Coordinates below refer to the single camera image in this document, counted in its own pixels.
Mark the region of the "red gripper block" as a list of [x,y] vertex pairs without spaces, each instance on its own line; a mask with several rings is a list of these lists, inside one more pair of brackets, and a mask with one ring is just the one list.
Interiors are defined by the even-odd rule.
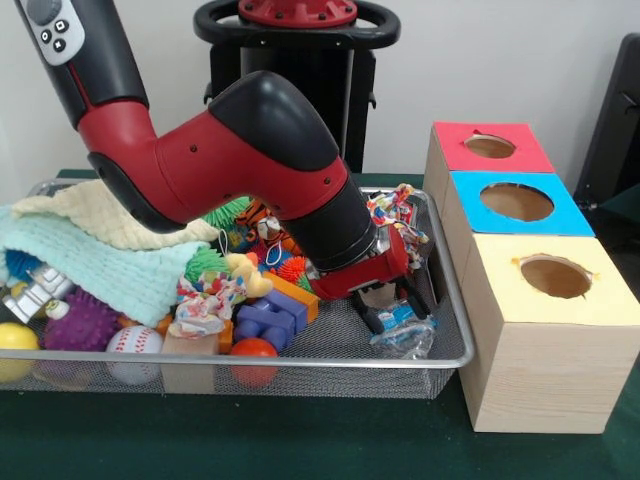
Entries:
[[[339,300],[357,290],[392,282],[405,276],[408,270],[409,256],[400,233],[396,228],[380,228],[374,248],[363,259],[327,273],[312,268],[312,289],[324,300]],[[417,318],[428,318],[431,310],[411,282],[401,282],[400,292]],[[384,308],[368,306],[359,299],[359,315],[374,335],[386,330],[385,313]]]

